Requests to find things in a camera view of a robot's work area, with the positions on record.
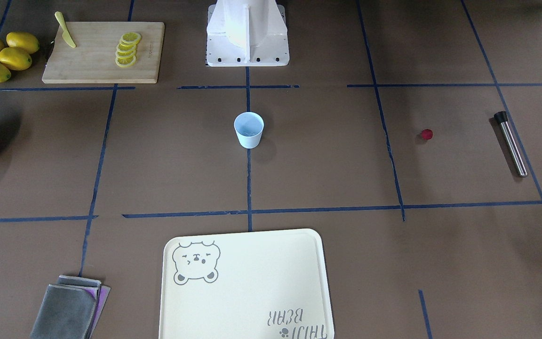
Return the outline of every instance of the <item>black cap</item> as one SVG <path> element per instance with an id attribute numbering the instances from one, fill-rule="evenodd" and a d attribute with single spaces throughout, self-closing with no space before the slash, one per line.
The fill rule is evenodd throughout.
<path id="1" fill-rule="evenodd" d="M 501 124 L 503 122 L 507 121 L 507 113 L 502 110 L 499 113 L 495 113 L 495 120 L 497 120 L 497 123 Z"/>

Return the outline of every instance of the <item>plastic cup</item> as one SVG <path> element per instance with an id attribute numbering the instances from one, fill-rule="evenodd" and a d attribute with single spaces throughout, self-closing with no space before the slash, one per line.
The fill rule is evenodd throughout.
<path id="1" fill-rule="evenodd" d="M 260 115 L 254 112 L 244 112 L 235 118 L 234 128 L 239 144 L 243 148 L 255 148 L 261 141 L 265 126 Z"/>

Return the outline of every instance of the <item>red ball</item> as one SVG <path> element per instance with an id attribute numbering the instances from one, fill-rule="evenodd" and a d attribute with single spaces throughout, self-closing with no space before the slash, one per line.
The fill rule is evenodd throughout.
<path id="1" fill-rule="evenodd" d="M 430 140 L 432 139 L 432 137 L 434 136 L 434 133 L 432 132 L 431 129 L 424 129 L 420 135 L 422 136 L 422 139 L 424 140 Z"/>

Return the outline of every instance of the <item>bear drawing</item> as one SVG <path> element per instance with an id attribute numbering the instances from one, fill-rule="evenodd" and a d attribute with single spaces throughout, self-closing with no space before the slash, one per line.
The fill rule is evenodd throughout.
<path id="1" fill-rule="evenodd" d="M 217 260 L 221 251 L 213 242 L 205 245 L 203 242 L 191 242 L 182 245 L 173 252 L 173 261 L 177 272 L 174 280 L 177 285 L 184 285 L 189 279 L 204 279 L 207 283 L 214 283 L 219 276 Z"/>

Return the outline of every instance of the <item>cutting board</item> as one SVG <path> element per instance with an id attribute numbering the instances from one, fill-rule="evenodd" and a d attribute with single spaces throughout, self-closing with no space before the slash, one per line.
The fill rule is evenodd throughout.
<path id="1" fill-rule="evenodd" d="M 46 84 L 156 83 L 164 39 L 163 22 L 66 22 L 72 40 L 71 48 L 58 29 L 56 44 L 45 71 Z M 137 32 L 137 62 L 118 67 L 114 53 L 124 33 Z"/>

